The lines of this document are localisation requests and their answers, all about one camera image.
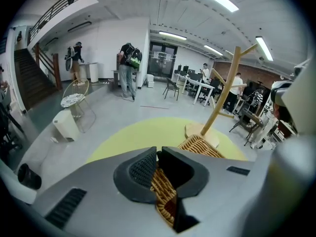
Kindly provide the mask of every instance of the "doorway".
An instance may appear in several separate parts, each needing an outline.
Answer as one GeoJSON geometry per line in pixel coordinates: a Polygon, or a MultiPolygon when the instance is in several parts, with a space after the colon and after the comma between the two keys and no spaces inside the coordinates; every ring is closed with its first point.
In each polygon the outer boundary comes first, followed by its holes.
{"type": "Polygon", "coordinates": [[[147,73],[171,78],[178,47],[168,43],[151,42],[147,73]]]}

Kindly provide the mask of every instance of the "balcony railing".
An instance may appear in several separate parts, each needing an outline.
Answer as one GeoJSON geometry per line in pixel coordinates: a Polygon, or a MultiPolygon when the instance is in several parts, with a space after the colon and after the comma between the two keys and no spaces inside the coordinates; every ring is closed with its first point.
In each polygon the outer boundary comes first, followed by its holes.
{"type": "Polygon", "coordinates": [[[55,3],[40,19],[36,22],[31,30],[31,41],[38,32],[51,20],[55,15],[78,0],[59,0],[55,3]]]}

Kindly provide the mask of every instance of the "gray floor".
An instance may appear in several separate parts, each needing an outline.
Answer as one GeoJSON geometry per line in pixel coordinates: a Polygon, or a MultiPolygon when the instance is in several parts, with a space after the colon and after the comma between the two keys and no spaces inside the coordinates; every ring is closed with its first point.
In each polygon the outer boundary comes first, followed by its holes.
{"type": "MultiPolygon", "coordinates": [[[[62,82],[63,89],[65,90],[71,81],[62,82]]],[[[88,94],[103,87],[103,82],[92,84],[89,88],[88,94]]],[[[11,151],[8,157],[8,166],[15,170],[25,152],[29,149],[31,144],[40,135],[40,133],[52,122],[53,118],[59,113],[63,108],[60,106],[60,101],[62,100],[63,90],[54,93],[41,103],[37,104],[35,107],[30,109],[25,115],[21,115],[20,112],[12,106],[13,110],[11,112],[12,116],[19,122],[25,131],[25,136],[20,133],[13,125],[11,125],[11,130],[13,130],[14,135],[16,135],[23,148],[15,151],[11,151]]]]}
{"type": "MultiPolygon", "coordinates": [[[[65,142],[50,122],[30,146],[21,161],[21,164],[26,162],[32,170],[42,177],[42,187],[39,194],[82,166],[103,141],[128,125],[156,117],[179,117],[202,123],[207,121],[213,110],[212,107],[204,107],[199,102],[193,105],[193,98],[181,93],[178,101],[172,92],[164,100],[162,93],[165,86],[165,83],[161,82],[155,82],[154,88],[144,86],[141,90],[137,90],[135,102],[123,100],[118,97],[119,92],[109,92],[106,86],[93,92],[87,99],[96,113],[97,120],[75,142],[65,142]],[[51,137],[56,137],[59,143],[52,142],[51,137]]],[[[84,117],[87,122],[90,122],[89,119],[92,120],[91,111],[86,109],[84,117]]],[[[254,161],[257,157],[257,151],[252,150],[249,144],[243,146],[247,133],[240,127],[229,133],[236,122],[237,119],[218,116],[213,127],[228,135],[246,157],[254,161]]]]}

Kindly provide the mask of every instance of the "bag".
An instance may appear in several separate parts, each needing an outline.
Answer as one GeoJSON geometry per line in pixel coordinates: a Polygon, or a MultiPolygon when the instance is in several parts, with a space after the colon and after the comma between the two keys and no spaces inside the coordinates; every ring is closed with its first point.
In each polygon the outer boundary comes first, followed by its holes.
{"type": "Polygon", "coordinates": [[[70,68],[73,65],[73,60],[71,59],[71,57],[73,57],[75,55],[75,49],[70,46],[67,49],[67,54],[65,55],[65,60],[66,60],[66,71],[69,71],[70,68]]]}
{"type": "Polygon", "coordinates": [[[256,106],[257,103],[257,99],[258,99],[258,93],[255,92],[255,96],[253,97],[252,101],[251,101],[251,106],[256,106]]]}
{"type": "Polygon", "coordinates": [[[132,45],[129,45],[126,53],[127,53],[127,57],[126,57],[127,64],[129,64],[135,69],[139,69],[140,63],[143,58],[142,52],[138,48],[134,48],[132,45]]]}

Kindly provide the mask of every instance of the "brick wall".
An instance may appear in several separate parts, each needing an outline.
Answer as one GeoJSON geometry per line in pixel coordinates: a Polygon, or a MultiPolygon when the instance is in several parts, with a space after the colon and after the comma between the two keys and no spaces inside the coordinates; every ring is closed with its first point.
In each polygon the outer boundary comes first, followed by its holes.
{"type": "MultiPolygon", "coordinates": [[[[221,75],[223,79],[227,78],[231,64],[229,62],[215,62],[213,68],[221,75]]],[[[239,65],[238,72],[241,73],[241,78],[244,83],[247,83],[247,80],[263,82],[263,86],[271,89],[272,84],[275,81],[280,81],[280,76],[268,71],[257,69],[247,65],[239,65]]]]}

